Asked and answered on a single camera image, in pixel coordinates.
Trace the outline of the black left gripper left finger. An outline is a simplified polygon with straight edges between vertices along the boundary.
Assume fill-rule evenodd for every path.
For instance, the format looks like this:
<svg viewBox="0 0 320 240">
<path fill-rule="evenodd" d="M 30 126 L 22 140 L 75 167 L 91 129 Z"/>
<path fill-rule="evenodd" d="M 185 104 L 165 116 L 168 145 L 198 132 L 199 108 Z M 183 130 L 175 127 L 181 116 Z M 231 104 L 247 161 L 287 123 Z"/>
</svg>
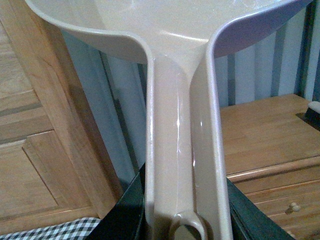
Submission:
<svg viewBox="0 0 320 240">
<path fill-rule="evenodd" d="M 145 168 L 137 175 L 111 211 L 87 240 L 143 240 L 145 238 Z"/>
</svg>

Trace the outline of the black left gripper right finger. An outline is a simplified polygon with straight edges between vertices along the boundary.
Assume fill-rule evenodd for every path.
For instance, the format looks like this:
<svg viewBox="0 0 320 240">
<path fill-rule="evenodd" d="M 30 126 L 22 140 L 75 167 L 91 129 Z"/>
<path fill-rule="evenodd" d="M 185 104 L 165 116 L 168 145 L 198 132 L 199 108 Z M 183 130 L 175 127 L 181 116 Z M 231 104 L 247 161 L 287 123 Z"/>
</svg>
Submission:
<svg viewBox="0 0 320 240">
<path fill-rule="evenodd" d="M 293 237 L 260 211 L 227 180 L 232 234 L 235 240 L 292 240 Z"/>
</svg>

